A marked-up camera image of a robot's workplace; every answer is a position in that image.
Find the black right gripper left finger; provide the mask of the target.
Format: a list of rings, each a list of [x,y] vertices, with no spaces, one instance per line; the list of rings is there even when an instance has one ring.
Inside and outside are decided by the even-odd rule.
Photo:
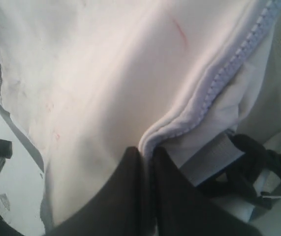
[[[114,173],[78,212],[47,233],[49,236],[152,236],[142,157],[128,147]]]

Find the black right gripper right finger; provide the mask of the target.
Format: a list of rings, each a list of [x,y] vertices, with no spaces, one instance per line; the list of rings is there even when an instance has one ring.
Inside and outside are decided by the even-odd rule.
[[[237,193],[251,204],[271,208],[271,196],[258,197],[253,187],[261,171],[268,169],[281,179],[281,155],[264,148],[245,149],[228,165],[227,182],[210,178],[202,187],[215,187],[217,195]],[[259,236],[258,229],[212,203],[180,172],[168,153],[157,148],[153,155],[156,185],[156,217],[161,236]]]

